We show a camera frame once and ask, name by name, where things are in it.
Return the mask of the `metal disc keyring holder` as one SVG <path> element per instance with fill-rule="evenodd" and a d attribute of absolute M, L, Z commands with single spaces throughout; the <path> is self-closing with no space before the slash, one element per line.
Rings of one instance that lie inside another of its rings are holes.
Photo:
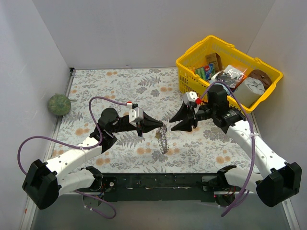
<path fill-rule="evenodd" d="M 155 138 L 158 140 L 159 148 L 162 154 L 166 154 L 169 150 L 169 144 L 167 142 L 167 127 L 163 125 L 156 131 Z"/>

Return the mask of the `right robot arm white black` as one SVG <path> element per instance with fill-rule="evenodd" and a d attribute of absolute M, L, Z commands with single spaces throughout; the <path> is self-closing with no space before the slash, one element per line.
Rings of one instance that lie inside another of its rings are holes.
<path fill-rule="evenodd" d="M 178 122 L 173 131 L 191 132 L 199 121 L 212 119 L 214 124 L 238 144 L 251 158 L 251 166 L 259 173 L 244 171 L 235 165 L 220 169 L 208 186 L 228 190 L 232 186 L 256 193 L 269 207 L 298 194 L 302 169 L 296 163 L 288 163 L 278 156 L 254 131 L 247 117 L 237 108 L 231 107 L 227 92 L 222 85 L 214 84 L 207 91 L 205 103 L 195 92 L 183 95 L 183 103 L 170 122 Z"/>

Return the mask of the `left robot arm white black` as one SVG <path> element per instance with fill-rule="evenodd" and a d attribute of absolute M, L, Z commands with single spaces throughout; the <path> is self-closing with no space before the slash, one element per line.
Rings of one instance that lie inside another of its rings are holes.
<path fill-rule="evenodd" d="M 100 191 L 103 175 L 98 169 L 88 166 L 78 172 L 74 170 L 109 150 L 117 141 L 115 133 L 136 131 L 141 137 L 163 125 L 163 122 L 148 116 L 139 107 L 131 109 L 123 117 L 114 108 L 107 108 L 102 111 L 94 132 L 76 149 L 46 162 L 34 161 L 22 188 L 39 209 L 51 206 L 59 196 L 74 190 L 88 188 L 93 192 Z"/>

